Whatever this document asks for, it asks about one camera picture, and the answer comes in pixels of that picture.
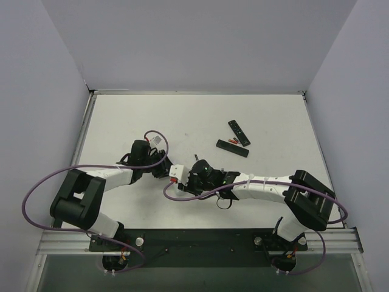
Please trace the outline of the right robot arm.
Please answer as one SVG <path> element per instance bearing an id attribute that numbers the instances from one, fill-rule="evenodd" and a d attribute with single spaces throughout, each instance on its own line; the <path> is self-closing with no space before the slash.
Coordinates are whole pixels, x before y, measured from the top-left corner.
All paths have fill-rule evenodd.
<path id="1" fill-rule="evenodd" d="M 252 199 L 285 204 L 289 211 L 277 221 L 275 234 L 288 242 L 308 229 L 326 230 L 336 198 L 330 188 L 304 170 L 296 170 L 289 176 L 255 176 L 217 170 L 202 159 L 191 169 L 174 165 L 169 175 L 177 181 L 179 190 L 194 196 L 216 195 L 229 201 Z"/>

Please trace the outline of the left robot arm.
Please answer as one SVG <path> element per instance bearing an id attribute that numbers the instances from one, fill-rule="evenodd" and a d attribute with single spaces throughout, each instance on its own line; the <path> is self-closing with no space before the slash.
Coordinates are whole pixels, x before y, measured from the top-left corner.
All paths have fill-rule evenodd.
<path id="1" fill-rule="evenodd" d="M 102 235 L 111 250 L 125 242 L 124 225 L 100 212 L 103 195 L 112 189 L 137 182 L 144 173 L 155 178 L 168 176 L 173 163 L 156 142 L 134 141 L 131 152 L 125 154 L 113 168 L 95 171 L 70 170 L 51 207 L 54 219 L 69 223 L 92 234 Z"/>

